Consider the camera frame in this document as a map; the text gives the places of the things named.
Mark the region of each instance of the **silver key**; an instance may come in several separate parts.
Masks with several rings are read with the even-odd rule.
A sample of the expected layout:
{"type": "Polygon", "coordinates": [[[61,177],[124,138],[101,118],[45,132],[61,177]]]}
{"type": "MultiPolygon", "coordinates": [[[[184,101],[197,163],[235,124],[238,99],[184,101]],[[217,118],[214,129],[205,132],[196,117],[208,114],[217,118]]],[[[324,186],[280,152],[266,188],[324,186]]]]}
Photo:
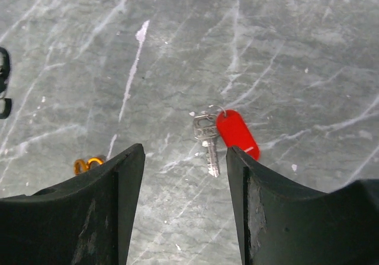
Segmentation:
{"type": "Polygon", "coordinates": [[[216,137],[219,132],[216,128],[215,114],[207,114],[194,118],[195,138],[201,141],[201,145],[207,148],[207,162],[209,173],[215,177],[220,175],[219,161],[216,152],[216,137]]]}

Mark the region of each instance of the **orange ring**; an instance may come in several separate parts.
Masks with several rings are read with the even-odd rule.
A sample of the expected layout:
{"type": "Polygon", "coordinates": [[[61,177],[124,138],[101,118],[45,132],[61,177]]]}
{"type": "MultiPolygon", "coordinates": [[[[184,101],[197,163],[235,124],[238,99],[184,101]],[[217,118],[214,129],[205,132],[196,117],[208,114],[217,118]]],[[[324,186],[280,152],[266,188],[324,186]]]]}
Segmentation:
{"type": "Polygon", "coordinates": [[[103,164],[104,163],[104,161],[101,159],[101,158],[99,158],[99,157],[92,157],[92,158],[90,158],[88,161],[87,161],[87,168],[90,170],[91,169],[91,166],[92,166],[92,164],[94,163],[94,162],[96,162],[98,165],[101,165],[101,164],[103,164]]]}
{"type": "Polygon", "coordinates": [[[73,163],[73,172],[75,175],[79,175],[80,173],[84,173],[88,171],[88,166],[82,159],[78,159],[73,163]]]}

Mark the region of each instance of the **key tag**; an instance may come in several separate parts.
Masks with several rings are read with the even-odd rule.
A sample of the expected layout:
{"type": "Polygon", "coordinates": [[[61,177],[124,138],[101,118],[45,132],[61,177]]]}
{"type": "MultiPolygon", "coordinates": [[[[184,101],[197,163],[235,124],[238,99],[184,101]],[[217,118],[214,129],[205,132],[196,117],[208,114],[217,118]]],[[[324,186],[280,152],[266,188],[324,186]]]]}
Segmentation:
{"type": "Polygon", "coordinates": [[[255,160],[261,154],[242,116],[234,110],[224,110],[217,116],[216,126],[226,146],[238,146],[255,160]]]}

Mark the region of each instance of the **black object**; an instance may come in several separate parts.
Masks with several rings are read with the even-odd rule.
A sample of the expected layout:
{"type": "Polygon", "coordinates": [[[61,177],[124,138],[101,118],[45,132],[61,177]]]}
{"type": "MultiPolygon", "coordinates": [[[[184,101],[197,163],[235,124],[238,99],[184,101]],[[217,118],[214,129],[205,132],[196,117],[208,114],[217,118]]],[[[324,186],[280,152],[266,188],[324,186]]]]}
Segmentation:
{"type": "Polygon", "coordinates": [[[228,149],[227,173],[242,264],[379,264],[379,180],[326,194],[238,148],[228,149]]]}
{"type": "Polygon", "coordinates": [[[141,145],[32,196],[0,199],[0,264],[126,264],[141,145]]]}
{"type": "Polygon", "coordinates": [[[6,49],[0,47],[0,56],[3,58],[3,63],[0,66],[0,100],[3,101],[3,110],[0,112],[0,119],[6,119],[9,117],[12,111],[12,100],[10,98],[4,98],[7,93],[9,76],[11,74],[11,57],[6,49]]]}

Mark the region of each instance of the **floor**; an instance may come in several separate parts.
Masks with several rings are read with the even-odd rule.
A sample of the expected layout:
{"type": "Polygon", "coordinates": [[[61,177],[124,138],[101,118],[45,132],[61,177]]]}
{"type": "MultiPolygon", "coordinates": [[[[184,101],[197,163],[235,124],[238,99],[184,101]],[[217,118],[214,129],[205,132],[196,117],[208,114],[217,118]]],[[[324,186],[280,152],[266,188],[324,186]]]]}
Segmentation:
{"type": "Polygon", "coordinates": [[[11,117],[0,195],[73,177],[140,142],[128,264],[239,264],[226,175],[194,114],[241,113],[260,162],[333,191],[379,178],[379,0],[0,0],[11,117]]]}

